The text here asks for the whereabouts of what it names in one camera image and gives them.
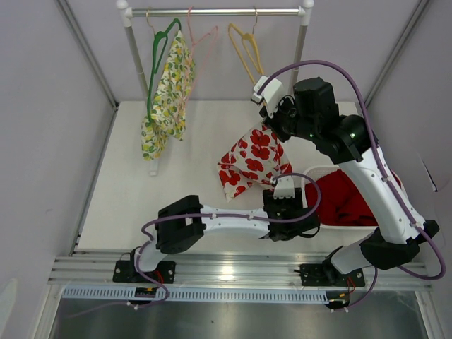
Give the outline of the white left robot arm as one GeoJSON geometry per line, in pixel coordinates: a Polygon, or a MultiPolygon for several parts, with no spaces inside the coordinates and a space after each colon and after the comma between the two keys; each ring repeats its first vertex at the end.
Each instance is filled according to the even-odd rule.
{"type": "Polygon", "coordinates": [[[247,234],[274,242],[315,237],[320,230],[316,212],[320,202],[317,191],[314,205],[303,207],[299,188],[287,198],[265,190],[263,207],[253,210],[214,208],[202,204],[199,196],[188,195],[161,208],[157,219],[142,226],[148,240],[136,250],[129,275],[140,283],[148,281],[166,256],[184,253],[208,234],[247,234]]]}

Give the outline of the green hanger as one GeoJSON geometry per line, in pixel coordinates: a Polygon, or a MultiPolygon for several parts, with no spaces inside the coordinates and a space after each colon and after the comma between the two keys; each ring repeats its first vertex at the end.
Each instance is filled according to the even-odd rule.
{"type": "Polygon", "coordinates": [[[151,7],[149,7],[145,12],[147,24],[153,31],[153,45],[151,53],[152,64],[150,67],[150,77],[148,82],[148,93],[146,100],[146,117],[149,124],[151,124],[153,121],[151,117],[151,111],[153,109],[153,84],[157,72],[160,69],[162,58],[169,42],[169,35],[174,28],[177,28],[177,31],[181,30],[182,28],[180,20],[178,18],[174,18],[164,31],[156,32],[153,26],[150,24],[150,12],[151,7]]]}

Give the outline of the yellow hanger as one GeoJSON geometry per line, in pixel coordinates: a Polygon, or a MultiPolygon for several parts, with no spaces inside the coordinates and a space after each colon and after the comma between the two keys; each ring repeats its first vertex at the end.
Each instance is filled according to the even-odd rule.
{"type": "Polygon", "coordinates": [[[260,51],[254,34],[258,23],[258,11],[256,7],[254,7],[254,17],[255,22],[251,32],[243,32],[235,23],[229,23],[227,27],[230,42],[232,43],[232,46],[234,47],[234,50],[253,85],[256,84],[254,74],[256,73],[258,76],[262,76],[264,74],[260,51]],[[248,65],[242,51],[246,52],[248,60],[251,62],[254,71],[251,70],[251,67],[248,65]]]}

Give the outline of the lemon print skirt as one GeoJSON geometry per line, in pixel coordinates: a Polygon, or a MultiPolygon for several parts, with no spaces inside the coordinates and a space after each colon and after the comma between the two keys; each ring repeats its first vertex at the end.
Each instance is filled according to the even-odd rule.
{"type": "Polygon", "coordinates": [[[181,30],[171,43],[162,76],[146,102],[141,122],[141,153],[145,161],[158,159],[173,137],[186,131],[186,101],[194,86],[195,63],[181,30]]]}

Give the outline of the red poppy print cloth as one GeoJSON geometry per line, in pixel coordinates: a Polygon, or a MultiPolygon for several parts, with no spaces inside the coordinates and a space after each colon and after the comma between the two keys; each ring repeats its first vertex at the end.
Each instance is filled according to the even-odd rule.
{"type": "Polygon", "coordinates": [[[276,134],[262,123],[247,131],[217,163],[227,201],[254,185],[271,188],[271,179],[291,173],[292,165],[276,134]]]}

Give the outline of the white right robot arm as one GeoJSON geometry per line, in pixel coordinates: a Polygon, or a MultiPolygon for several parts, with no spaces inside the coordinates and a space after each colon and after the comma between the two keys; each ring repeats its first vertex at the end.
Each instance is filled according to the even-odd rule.
{"type": "Polygon", "coordinates": [[[333,86],[321,78],[296,83],[287,95],[282,83],[262,76],[254,99],[265,102],[264,124],[282,141],[298,137],[311,141],[356,186],[378,227],[367,237],[332,252],[323,262],[323,279],[338,285],[348,273],[368,266],[400,267],[420,252],[420,244],[439,231],[424,219],[388,168],[376,137],[359,115],[341,115],[333,86]]]}

